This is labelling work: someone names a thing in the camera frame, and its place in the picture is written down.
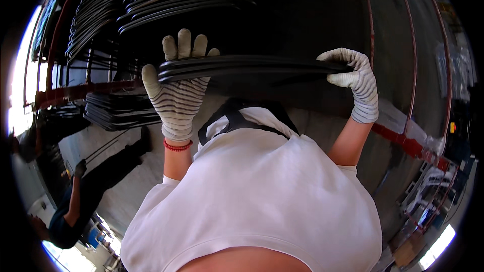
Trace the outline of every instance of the white t-shirt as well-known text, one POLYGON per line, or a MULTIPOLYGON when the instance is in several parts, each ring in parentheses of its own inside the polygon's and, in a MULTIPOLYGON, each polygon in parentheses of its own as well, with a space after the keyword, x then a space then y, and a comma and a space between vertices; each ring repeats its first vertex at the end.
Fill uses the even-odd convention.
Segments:
MULTIPOLYGON (((238 246, 289 254, 312 271, 371 270, 381 227, 356 166, 336 166, 267 109, 240 112, 290 139, 241 128, 199 145, 183 180, 156 185, 131 221, 121 244, 128 271, 177 271, 238 246)), ((226 117, 213 123, 208 137, 226 124, 226 117)))

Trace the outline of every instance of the bright light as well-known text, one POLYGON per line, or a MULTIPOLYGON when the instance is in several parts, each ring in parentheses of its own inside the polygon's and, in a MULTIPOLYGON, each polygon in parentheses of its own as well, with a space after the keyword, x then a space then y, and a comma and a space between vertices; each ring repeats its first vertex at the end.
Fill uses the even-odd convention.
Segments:
POLYGON ((94 272, 96 267, 81 254, 76 247, 60 249, 48 241, 43 241, 45 250, 49 253, 52 261, 63 271, 69 272, 94 272))
POLYGON ((427 253, 420 259, 419 263, 424 268, 427 269, 430 265, 439 257, 439 255, 444 252, 445 248, 450 244, 456 232, 451 227, 447 225, 444 232, 440 235, 439 239, 430 247, 427 253))
MULTIPOLYGON (((25 130, 28 130, 32 125, 32 112, 24 112, 24 76, 25 76, 25 63, 27 61, 28 48, 30 47, 30 39, 35 29, 35 22, 39 16, 41 6, 38 6, 28 23, 24 36, 18 48, 17 60, 15 62, 14 76, 12 80, 12 94, 10 95, 11 108, 8 112, 8 127, 9 133, 15 128, 15 135, 19 135, 25 130)), ((34 92, 37 90, 37 69, 35 69, 35 76, 27 76, 26 90, 31 90, 34 86, 34 92)))
POLYGON ((111 244, 109 244, 111 246, 111 248, 113 248, 114 250, 114 253, 116 253, 116 255, 120 255, 119 251, 121 250, 121 242, 119 241, 118 237, 116 236, 116 234, 114 234, 114 232, 111 230, 111 228, 109 227, 109 225, 106 223, 106 221, 100 217, 99 215, 97 215, 97 217, 99 217, 99 219, 101 220, 101 225, 103 225, 104 228, 107 229, 107 231, 109 231, 109 233, 111 234, 111 236, 113 238, 110 238, 109 236, 106 236, 104 238, 104 240, 106 242, 109 242, 111 244))

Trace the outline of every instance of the forearm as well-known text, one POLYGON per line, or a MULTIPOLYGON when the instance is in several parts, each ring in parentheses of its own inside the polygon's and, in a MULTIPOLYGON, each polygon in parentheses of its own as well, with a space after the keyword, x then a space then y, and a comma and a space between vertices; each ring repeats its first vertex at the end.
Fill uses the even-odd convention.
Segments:
POLYGON ((74 176, 72 182, 71 200, 69 202, 69 211, 64 215, 65 221, 73 227, 80 216, 81 208, 81 178, 74 176))
POLYGON ((357 165, 372 125, 373 123, 358 123, 350 117, 336 139, 336 142, 328 152, 328 157, 336 165, 357 165))
MULTIPOLYGON (((190 143, 190 140, 184 142, 175 142, 166 139, 166 143, 171 146, 185 146, 190 143)), ((181 181, 191 164, 192 155, 189 148, 180 152, 174 152, 168 148, 165 148, 165 166, 163 168, 163 174, 168 178, 181 181)))

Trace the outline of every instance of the striped work glove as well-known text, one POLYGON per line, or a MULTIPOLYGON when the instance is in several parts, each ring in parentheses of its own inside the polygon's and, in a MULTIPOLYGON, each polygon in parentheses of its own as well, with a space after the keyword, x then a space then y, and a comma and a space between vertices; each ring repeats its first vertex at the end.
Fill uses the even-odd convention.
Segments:
MULTIPOLYGON (((189 30, 178 32, 178 48, 172 36, 163 38, 163 51, 166 61, 188 57, 204 57, 207 50, 207 37, 198 35, 193 50, 192 35, 189 30)), ((211 49, 209 56, 218 56, 218 49, 211 49)), ((177 142, 183 142, 192 136, 193 118, 202 105, 203 95, 210 77, 181 80, 161 85, 153 65, 145 65, 141 72, 148 97, 163 122, 163 135, 177 142)))
POLYGON ((378 119, 377 80, 365 54, 345 48, 326 51, 317 60, 328 62, 344 61, 354 69, 350 73, 328 75, 331 84, 350 87, 353 91, 355 106, 351 117, 358 123, 373 123, 378 119))

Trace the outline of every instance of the red bead bracelet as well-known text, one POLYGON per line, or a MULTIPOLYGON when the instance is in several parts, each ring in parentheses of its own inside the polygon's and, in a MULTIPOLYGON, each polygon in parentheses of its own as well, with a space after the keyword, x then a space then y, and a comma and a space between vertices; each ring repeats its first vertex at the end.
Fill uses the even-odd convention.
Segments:
POLYGON ((190 146, 192 144, 193 144, 193 141, 190 140, 190 143, 186 144, 185 146, 171 146, 170 144, 168 144, 166 142, 166 138, 163 139, 163 145, 165 146, 165 148, 168 148, 169 150, 174 151, 174 152, 185 151, 188 148, 190 148, 190 146))

